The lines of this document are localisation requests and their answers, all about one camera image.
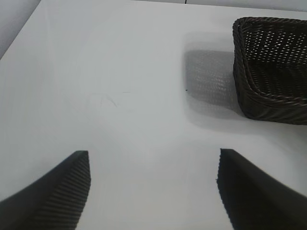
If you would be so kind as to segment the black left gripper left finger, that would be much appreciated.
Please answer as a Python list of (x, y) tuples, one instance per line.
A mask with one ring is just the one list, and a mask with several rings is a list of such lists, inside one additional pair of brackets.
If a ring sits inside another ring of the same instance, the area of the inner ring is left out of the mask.
[(0, 203), (2, 230), (74, 230), (91, 186), (89, 153), (76, 151)]

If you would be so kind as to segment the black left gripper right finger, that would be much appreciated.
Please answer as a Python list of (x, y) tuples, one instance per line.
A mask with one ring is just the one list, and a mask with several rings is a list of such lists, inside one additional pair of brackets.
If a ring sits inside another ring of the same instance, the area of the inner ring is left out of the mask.
[(235, 230), (305, 230), (307, 198), (233, 149), (221, 149), (217, 187)]

